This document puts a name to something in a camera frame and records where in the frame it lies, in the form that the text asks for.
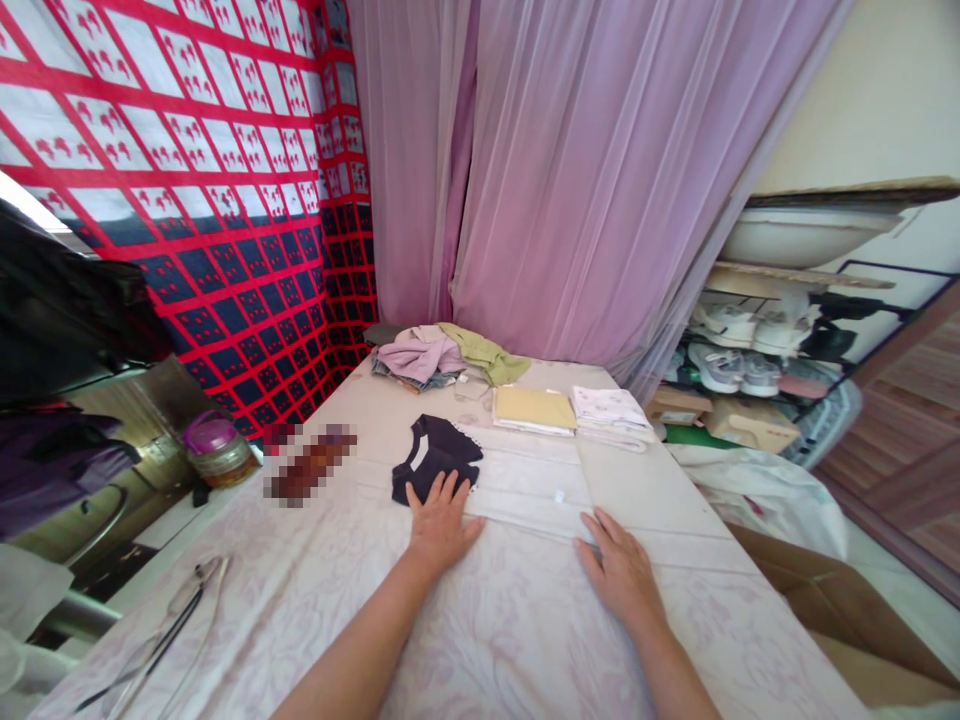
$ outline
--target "white wall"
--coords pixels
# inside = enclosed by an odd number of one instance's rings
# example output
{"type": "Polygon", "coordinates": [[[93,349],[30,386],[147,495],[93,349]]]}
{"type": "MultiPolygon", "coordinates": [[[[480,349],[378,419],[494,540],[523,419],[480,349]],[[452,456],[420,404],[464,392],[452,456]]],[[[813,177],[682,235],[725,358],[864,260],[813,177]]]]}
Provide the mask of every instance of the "white wall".
{"type": "MultiPolygon", "coordinates": [[[[757,191],[921,175],[960,177],[960,1],[858,0],[757,191]]],[[[906,211],[897,230],[848,257],[960,271],[960,198],[917,213],[906,211]]],[[[872,294],[910,307],[943,282],[855,272],[896,282],[893,290],[872,294]]],[[[849,354],[856,359],[896,322],[884,313],[846,326],[860,333],[849,354]]]]}

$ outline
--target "forearm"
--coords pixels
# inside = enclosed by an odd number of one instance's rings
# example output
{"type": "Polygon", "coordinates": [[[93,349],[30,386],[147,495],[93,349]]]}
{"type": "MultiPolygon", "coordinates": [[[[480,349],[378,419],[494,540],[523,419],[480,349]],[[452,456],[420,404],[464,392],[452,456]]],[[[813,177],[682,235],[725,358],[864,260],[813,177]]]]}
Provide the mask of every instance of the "forearm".
{"type": "Polygon", "coordinates": [[[274,720],[374,717],[437,580],[409,553],[274,713],[274,720]]]}
{"type": "Polygon", "coordinates": [[[667,626],[640,628],[628,624],[647,688],[657,717],[662,720],[719,720],[720,713],[710,699],[690,656],[667,626]]]}

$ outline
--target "white basin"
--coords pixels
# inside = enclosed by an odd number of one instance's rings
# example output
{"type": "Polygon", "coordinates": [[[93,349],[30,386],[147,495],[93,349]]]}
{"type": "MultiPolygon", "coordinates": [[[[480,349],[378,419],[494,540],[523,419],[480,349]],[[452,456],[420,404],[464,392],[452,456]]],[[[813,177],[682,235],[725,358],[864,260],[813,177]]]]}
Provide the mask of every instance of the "white basin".
{"type": "Polygon", "coordinates": [[[891,212],[838,208],[744,210],[721,260],[806,269],[819,267],[890,232],[902,218],[891,212]]]}

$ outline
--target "pink floral tablecloth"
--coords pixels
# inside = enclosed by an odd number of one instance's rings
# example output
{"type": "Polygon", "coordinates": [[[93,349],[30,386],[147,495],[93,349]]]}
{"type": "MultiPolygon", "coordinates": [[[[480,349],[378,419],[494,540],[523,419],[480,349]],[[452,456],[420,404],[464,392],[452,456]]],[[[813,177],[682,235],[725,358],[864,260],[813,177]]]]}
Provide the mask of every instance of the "pink floral tablecloth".
{"type": "MultiPolygon", "coordinates": [[[[116,677],[128,654],[163,618],[193,565],[215,554],[231,557],[217,617],[166,716],[270,715],[406,545],[409,510],[391,502],[377,485],[389,481],[390,467],[409,450],[410,423],[431,412],[461,423],[472,415],[486,424],[483,399],[459,402],[452,388],[436,391],[433,398],[429,393],[416,397],[372,377],[368,365],[357,369],[307,428],[318,432],[328,422],[356,424],[358,458],[300,509],[264,500],[262,478],[248,481],[35,717],[65,717],[116,677]],[[356,479],[361,472],[363,483],[356,479]]],[[[612,384],[598,368],[557,366],[535,364],[526,384],[558,390],[569,389],[564,382],[612,384]]],[[[608,510],[651,548],[671,625],[724,717],[869,717],[785,602],[744,560],[722,523],[709,508],[701,512],[696,491],[679,467],[673,471],[662,464],[662,447],[651,448],[650,457],[579,444],[578,450],[593,499],[602,496],[608,510]],[[605,455],[609,467],[598,476],[600,456],[608,453],[613,453],[605,455]],[[645,477],[653,467],[660,472],[645,477]],[[623,486],[623,507],[610,502],[618,496],[616,484],[623,486]],[[663,484],[674,486],[677,502],[690,504],[686,515],[657,506],[671,497],[663,484]],[[648,498],[640,509],[629,505],[637,497],[648,498]],[[664,516],[672,525],[663,526],[664,516]]],[[[127,717],[160,717],[210,623],[210,594],[127,717]]],[[[94,705],[85,716],[98,717],[98,712],[94,705]]],[[[654,713],[633,648],[591,590],[570,542],[491,522],[423,608],[383,715],[641,718],[654,713]]]]}

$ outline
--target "plastic bag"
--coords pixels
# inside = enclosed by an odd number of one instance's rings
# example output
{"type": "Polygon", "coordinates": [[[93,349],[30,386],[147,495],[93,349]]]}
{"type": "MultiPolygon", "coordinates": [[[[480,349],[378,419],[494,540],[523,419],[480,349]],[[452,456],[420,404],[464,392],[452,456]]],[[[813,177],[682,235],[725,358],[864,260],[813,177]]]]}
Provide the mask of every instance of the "plastic bag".
{"type": "Polygon", "coordinates": [[[847,559],[843,511],[803,468],[762,450],[665,447],[724,521],[847,559]]]}

